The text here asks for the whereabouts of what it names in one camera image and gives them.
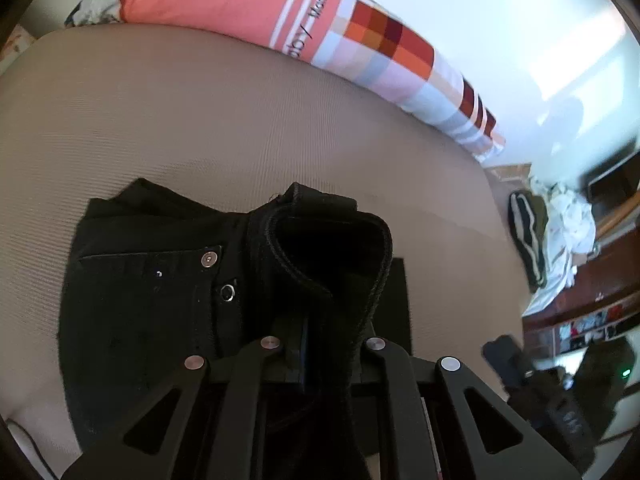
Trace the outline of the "black denim pants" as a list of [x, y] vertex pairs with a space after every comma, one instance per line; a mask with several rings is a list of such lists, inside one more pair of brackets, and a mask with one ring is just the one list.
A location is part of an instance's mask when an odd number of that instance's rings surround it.
[[351, 198], [294, 183], [222, 212], [139, 179], [94, 198], [70, 246], [58, 362], [90, 448], [188, 356], [216, 361], [265, 336], [351, 356], [367, 326], [410, 349], [405, 266], [387, 224]]

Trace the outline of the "dark brown wooden shelf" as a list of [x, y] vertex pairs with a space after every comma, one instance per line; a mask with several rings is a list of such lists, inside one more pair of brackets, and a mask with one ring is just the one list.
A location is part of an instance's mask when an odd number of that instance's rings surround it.
[[612, 324], [639, 311], [639, 152], [590, 174], [586, 192], [596, 244], [577, 267], [574, 285], [524, 318], [525, 349], [536, 358], [582, 348], [599, 322]]

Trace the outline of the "pile of striped clothes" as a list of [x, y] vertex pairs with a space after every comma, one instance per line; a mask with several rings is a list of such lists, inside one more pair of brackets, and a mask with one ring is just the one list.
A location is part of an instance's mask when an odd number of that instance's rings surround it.
[[543, 311], [575, 284], [578, 260], [596, 244], [596, 222], [585, 196], [536, 178], [508, 197], [508, 223], [532, 294], [523, 314]]

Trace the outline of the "beige woven bed sheet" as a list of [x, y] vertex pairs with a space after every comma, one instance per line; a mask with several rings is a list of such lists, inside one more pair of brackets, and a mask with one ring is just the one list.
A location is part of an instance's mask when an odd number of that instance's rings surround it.
[[58, 372], [76, 223], [138, 177], [246, 211], [294, 182], [382, 217], [405, 263], [418, 356], [521, 333], [527, 287], [483, 168], [373, 93], [286, 56], [182, 28], [102, 25], [38, 40], [1, 78], [1, 411], [62, 472], [79, 448]]

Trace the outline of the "coral patchwork bolster pillow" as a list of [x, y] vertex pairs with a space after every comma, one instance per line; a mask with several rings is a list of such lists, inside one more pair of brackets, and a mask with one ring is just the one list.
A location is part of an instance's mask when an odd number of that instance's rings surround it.
[[370, 90], [479, 162], [506, 141], [462, 73], [373, 0], [80, 0], [67, 25], [207, 30], [280, 52]]

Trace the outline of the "floral orange rose pillow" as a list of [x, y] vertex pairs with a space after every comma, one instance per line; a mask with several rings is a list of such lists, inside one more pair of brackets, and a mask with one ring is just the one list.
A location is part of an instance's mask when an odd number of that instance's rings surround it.
[[17, 24], [0, 54], [0, 74], [3, 74], [32, 44], [36, 38], [24, 27]]

